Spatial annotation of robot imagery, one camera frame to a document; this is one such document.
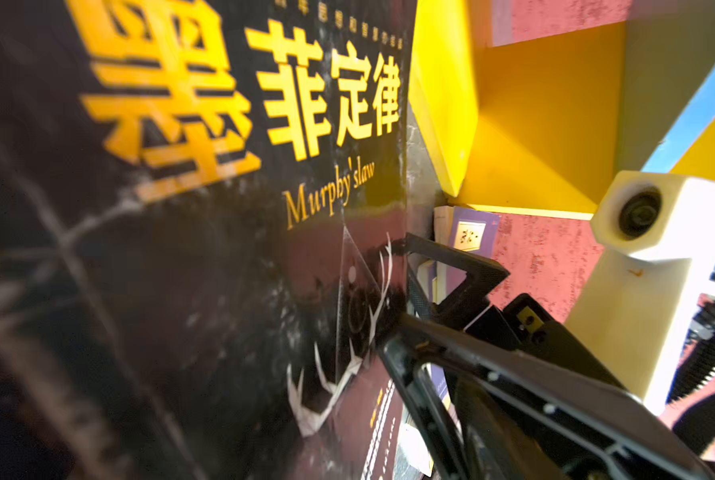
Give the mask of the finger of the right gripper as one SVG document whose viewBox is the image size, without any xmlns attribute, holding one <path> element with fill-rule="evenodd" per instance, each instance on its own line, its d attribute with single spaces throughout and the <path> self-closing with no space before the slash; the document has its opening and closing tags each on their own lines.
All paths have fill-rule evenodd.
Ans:
<svg viewBox="0 0 715 480">
<path fill-rule="evenodd" d="M 509 277 L 509 272 L 496 262 L 481 256 L 456 250 L 431 240 L 407 233 L 405 254 L 441 262 L 465 272 L 465 281 L 459 284 L 443 302 L 430 302 L 415 272 L 407 273 L 407 289 L 411 305 L 422 320 L 445 327 L 467 327 L 489 306 L 487 296 Z"/>
</svg>

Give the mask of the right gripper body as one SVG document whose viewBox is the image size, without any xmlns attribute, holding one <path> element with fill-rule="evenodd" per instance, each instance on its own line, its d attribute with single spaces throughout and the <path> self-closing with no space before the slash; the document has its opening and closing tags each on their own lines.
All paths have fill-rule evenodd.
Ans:
<svg viewBox="0 0 715 480">
<path fill-rule="evenodd" d="M 493 305 L 465 333 L 507 351 L 521 351 L 585 377 L 619 387 L 621 382 L 535 298 L 523 293 L 503 309 Z"/>
</svg>

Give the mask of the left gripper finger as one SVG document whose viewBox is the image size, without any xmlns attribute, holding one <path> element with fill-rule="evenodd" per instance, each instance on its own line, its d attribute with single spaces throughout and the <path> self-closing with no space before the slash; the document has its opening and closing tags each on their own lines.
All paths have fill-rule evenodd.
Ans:
<svg viewBox="0 0 715 480">
<path fill-rule="evenodd" d="M 635 396 L 401 314 L 377 352 L 445 479 L 709 479 Z"/>
</svg>

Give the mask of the black Murphy's law book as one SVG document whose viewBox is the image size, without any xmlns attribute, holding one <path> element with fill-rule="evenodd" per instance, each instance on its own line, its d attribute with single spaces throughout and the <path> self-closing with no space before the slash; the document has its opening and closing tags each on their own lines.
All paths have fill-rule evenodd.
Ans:
<svg viewBox="0 0 715 480">
<path fill-rule="evenodd" d="M 0 1 L 0 479 L 389 479 L 413 1 Z"/>
</svg>

